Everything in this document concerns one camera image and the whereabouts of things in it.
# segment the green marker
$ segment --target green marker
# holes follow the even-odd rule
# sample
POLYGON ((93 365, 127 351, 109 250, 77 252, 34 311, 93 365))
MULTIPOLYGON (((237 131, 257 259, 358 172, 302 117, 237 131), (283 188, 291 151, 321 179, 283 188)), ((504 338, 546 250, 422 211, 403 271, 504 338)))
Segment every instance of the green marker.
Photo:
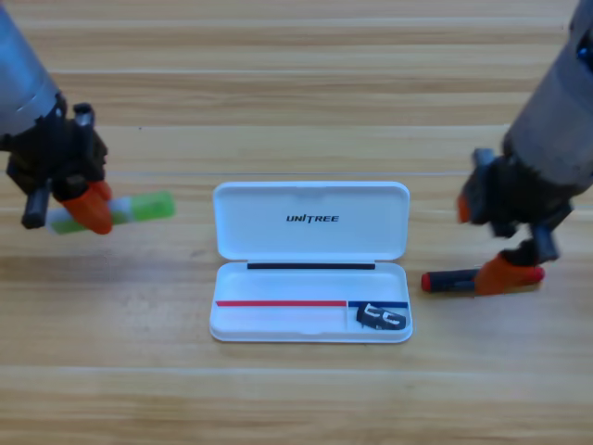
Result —
MULTIPOLYGON (((169 192, 146 193, 135 197, 119 197, 108 202, 113 225, 141 223, 169 218, 175 214, 175 201, 169 192)), ((72 219, 66 209, 51 209, 45 220, 47 230, 67 235, 88 230, 72 219)))

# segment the table surface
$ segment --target table surface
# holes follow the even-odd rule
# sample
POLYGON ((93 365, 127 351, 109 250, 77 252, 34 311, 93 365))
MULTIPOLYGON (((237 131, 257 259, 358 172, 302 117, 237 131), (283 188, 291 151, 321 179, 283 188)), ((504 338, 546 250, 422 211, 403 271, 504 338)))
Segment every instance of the table surface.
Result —
POLYGON ((590 444, 593 202, 537 292, 419 289, 501 246, 453 202, 555 58, 575 0, 13 0, 117 195, 171 220, 109 236, 19 226, 0 178, 1 444, 590 444), (208 331, 225 181, 411 192, 415 333, 400 345, 227 344, 208 331))

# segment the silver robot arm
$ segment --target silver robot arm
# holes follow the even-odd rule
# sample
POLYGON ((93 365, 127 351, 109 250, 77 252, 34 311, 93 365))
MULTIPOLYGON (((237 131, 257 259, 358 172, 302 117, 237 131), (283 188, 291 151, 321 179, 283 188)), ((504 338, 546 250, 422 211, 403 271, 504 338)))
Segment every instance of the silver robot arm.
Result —
POLYGON ((10 153, 6 173, 27 195, 22 224, 45 224, 50 195, 98 234, 111 230, 105 183, 107 147, 95 131, 88 104, 74 119, 49 73, 0 4, 0 150, 10 153))

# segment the open white case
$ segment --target open white case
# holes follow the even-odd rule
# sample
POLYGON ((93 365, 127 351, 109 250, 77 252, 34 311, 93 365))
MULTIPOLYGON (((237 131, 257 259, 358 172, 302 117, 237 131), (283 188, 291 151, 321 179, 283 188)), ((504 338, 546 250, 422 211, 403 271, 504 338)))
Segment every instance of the open white case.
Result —
POLYGON ((394 182, 226 183, 210 332, 222 341, 398 343, 413 331, 406 273, 410 193, 394 182), (360 305, 403 315, 357 321, 360 305))

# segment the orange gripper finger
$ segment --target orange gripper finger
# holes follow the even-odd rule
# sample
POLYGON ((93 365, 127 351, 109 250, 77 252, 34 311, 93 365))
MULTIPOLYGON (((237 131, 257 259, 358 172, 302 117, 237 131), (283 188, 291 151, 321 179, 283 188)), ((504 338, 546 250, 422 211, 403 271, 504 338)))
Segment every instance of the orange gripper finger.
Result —
POLYGON ((498 254, 480 269, 474 282, 478 295, 497 295, 516 287, 536 285, 543 279, 541 267, 514 266, 498 254))
POLYGON ((457 219, 461 224, 465 224, 470 221, 470 217, 470 208, 467 205, 467 199, 464 195, 459 195, 457 198, 457 219))
POLYGON ((89 186, 80 197, 62 201, 61 204, 77 223, 96 234, 106 235, 111 232, 111 213, 107 201, 96 187, 89 186))
POLYGON ((95 183, 88 183, 89 187, 93 188, 95 192, 99 194, 105 201, 109 201, 113 194, 111 193, 111 187, 105 181, 97 181, 95 183))

